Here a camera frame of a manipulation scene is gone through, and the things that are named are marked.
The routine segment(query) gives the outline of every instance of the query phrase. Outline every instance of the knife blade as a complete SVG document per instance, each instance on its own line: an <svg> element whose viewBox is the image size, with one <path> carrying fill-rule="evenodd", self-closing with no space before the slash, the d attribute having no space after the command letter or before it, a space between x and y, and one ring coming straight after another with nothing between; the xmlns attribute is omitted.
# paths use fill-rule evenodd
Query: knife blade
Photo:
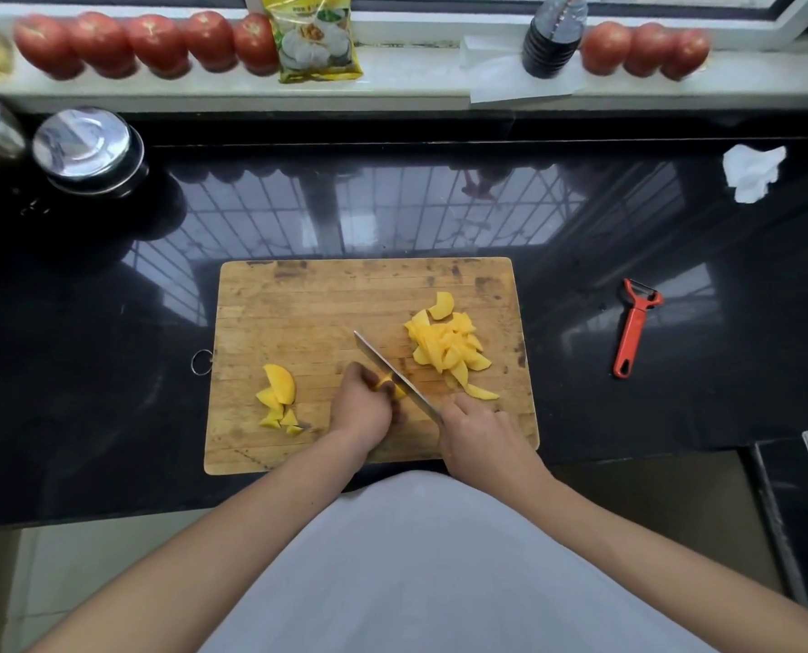
<svg viewBox="0 0 808 653"><path fill-rule="evenodd" d="M395 366L380 354L376 348L371 346L371 343L366 340L358 330L353 330L355 334L355 343L358 348L364 352L371 360L377 365L382 366L387 371L392 372L392 382L403 389L407 396L409 396L418 405L422 411L427 414L434 423L438 426L443 426L443 418L437 412L437 408L431 405L431 402L425 398L424 395L416 388L416 385L411 383L406 376L399 372Z"/></svg>

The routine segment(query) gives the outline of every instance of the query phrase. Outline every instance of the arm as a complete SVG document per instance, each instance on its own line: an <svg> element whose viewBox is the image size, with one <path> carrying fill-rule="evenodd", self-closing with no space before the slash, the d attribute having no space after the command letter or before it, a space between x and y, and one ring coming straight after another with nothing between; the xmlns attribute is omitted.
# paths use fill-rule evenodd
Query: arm
<svg viewBox="0 0 808 653"><path fill-rule="evenodd" d="M392 410L389 389L373 392L367 383L376 384L376 375L350 364L327 435L116 577L33 653L198 650L386 436L399 410Z"/></svg>
<svg viewBox="0 0 808 653"><path fill-rule="evenodd" d="M808 611L615 516L555 480L506 413L466 395L442 412L449 472L493 495L722 653L808 653Z"/></svg>

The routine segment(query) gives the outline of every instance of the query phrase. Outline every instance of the person's right arm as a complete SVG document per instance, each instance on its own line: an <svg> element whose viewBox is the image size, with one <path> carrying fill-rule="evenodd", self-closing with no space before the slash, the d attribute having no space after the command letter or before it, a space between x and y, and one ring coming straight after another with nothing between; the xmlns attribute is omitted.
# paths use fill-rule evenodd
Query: person's right arm
<svg viewBox="0 0 808 653"><path fill-rule="evenodd" d="M616 516L554 479L506 413L466 395L442 410L441 452L488 493L722 653L808 653L808 610Z"/></svg>

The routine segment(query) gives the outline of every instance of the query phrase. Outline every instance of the forearm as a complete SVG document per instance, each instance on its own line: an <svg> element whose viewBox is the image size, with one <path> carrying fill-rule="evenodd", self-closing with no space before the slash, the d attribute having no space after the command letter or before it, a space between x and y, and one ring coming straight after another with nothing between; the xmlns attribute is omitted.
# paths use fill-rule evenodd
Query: forearm
<svg viewBox="0 0 808 653"><path fill-rule="evenodd" d="M808 610L589 502L547 473L516 510L722 653L808 653Z"/></svg>
<svg viewBox="0 0 808 653"><path fill-rule="evenodd" d="M329 433L246 487L89 598L34 653L191 653L365 461Z"/></svg>

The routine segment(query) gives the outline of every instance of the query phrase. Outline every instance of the red tomato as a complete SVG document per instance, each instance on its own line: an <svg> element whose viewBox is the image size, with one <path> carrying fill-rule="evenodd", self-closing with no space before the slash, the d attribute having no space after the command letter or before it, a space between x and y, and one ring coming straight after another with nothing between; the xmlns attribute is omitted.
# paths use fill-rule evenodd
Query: red tomato
<svg viewBox="0 0 808 653"><path fill-rule="evenodd" d="M661 67L661 73L671 80L681 80L703 66L710 55L712 41L702 29L686 29L676 35L670 59Z"/></svg>
<svg viewBox="0 0 808 653"><path fill-rule="evenodd" d="M190 69L186 40L170 18L142 15L127 20L125 27L137 58L159 77L180 77Z"/></svg>
<svg viewBox="0 0 808 653"><path fill-rule="evenodd" d="M186 45L204 68L220 73L237 64L235 32L216 11L192 15L183 25Z"/></svg>
<svg viewBox="0 0 808 653"><path fill-rule="evenodd" d="M38 14L20 18L14 23L14 43L28 63L58 80L70 80L83 71L69 31L59 20Z"/></svg>
<svg viewBox="0 0 808 653"><path fill-rule="evenodd" d="M632 32L624 25L608 20L586 34L580 50L583 66L594 75L611 75L627 59Z"/></svg>
<svg viewBox="0 0 808 653"><path fill-rule="evenodd" d="M267 18L249 14L235 25L235 52L250 73L269 75L277 70L277 44Z"/></svg>
<svg viewBox="0 0 808 653"><path fill-rule="evenodd" d="M69 29L72 47L99 75L119 78L135 72L135 51L126 30L110 16L87 11Z"/></svg>
<svg viewBox="0 0 808 653"><path fill-rule="evenodd" d="M672 33L660 23L641 25L634 30L625 70L630 75L649 77L670 59L674 44Z"/></svg>

